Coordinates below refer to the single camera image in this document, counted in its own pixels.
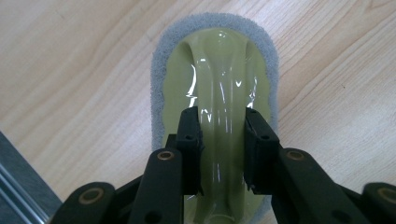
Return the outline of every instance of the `scrub pad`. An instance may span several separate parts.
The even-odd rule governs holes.
[[[262,198],[243,185],[244,112],[246,106],[255,108],[277,130],[277,68],[269,35],[240,16],[193,15],[163,33],[151,65],[153,149],[176,132],[181,110],[194,105],[206,146],[201,158],[205,196],[185,202],[187,221],[260,220]]]

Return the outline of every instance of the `wooden table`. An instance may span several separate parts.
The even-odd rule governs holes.
[[[64,200],[141,175],[152,52],[187,15],[257,22],[280,58],[279,137],[361,192],[396,185],[395,1],[0,3],[0,130]]]

